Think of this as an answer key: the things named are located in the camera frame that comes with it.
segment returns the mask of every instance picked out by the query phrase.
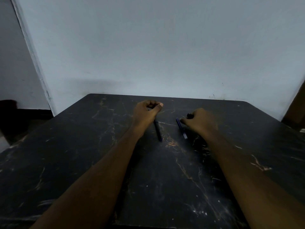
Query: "marble tabletop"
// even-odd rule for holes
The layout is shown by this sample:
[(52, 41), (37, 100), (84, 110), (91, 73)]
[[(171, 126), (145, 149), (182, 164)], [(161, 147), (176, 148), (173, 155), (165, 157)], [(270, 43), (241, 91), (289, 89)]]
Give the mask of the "marble tabletop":
[(200, 136), (177, 123), (202, 107), (254, 165), (305, 204), (305, 141), (243, 101), (89, 94), (0, 154), (1, 225), (35, 221), (118, 141), (137, 102), (164, 103), (138, 141), (113, 227), (248, 228), (219, 165)]

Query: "person's right hand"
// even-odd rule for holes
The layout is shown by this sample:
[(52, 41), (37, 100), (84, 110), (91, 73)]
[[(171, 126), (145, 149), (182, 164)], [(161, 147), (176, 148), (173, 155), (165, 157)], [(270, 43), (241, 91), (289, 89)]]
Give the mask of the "person's right hand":
[(193, 119), (182, 118), (180, 119), (181, 123), (187, 125), (201, 136), (217, 130), (217, 123), (210, 112), (203, 108), (197, 108), (192, 114), (194, 115)]

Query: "black pen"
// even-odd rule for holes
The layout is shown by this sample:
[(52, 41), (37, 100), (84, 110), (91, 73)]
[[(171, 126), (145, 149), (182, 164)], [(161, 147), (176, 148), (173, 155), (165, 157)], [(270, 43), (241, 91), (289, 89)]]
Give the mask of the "black pen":
[(162, 142), (163, 138), (162, 138), (161, 133), (160, 133), (159, 123), (158, 123), (156, 120), (154, 120), (154, 121), (153, 121), (153, 124), (155, 125), (155, 128), (156, 128), (158, 140), (159, 140), (160, 142)]
[(183, 130), (183, 128), (182, 128), (182, 126), (181, 126), (181, 124), (180, 124), (179, 119), (178, 119), (178, 118), (176, 118), (176, 121), (177, 121), (178, 127), (179, 127), (179, 129), (180, 129), (180, 131), (181, 131), (182, 135), (184, 136), (184, 138), (185, 138), (185, 139), (187, 139), (188, 137), (186, 136), (186, 134), (185, 134), (185, 132), (184, 132), (184, 130)]

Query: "gray wall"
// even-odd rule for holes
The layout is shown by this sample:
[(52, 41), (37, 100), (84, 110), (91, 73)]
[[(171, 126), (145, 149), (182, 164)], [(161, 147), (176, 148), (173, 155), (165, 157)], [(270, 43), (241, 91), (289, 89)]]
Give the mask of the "gray wall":
[(0, 100), (50, 109), (10, 0), (0, 0)]
[(14, 1), (55, 114), (110, 93), (245, 100), (280, 120), (304, 80), (305, 0)]

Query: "human arm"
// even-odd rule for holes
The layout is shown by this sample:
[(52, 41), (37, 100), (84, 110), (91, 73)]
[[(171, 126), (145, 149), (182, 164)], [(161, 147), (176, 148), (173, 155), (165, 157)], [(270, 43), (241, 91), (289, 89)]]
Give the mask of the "human arm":
[(222, 169), (224, 176), (252, 229), (305, 228), (305, 207), (250, 163), (217, 130), (213, 116), (197, 109), (193, 119), (181, 122), (200, 134)]
[(132, 125), (119, 142), (77, 179), (31, 228), (103, 228), (113, 213), (135, 144), (162, 106), (154, 100), (138, 103)]

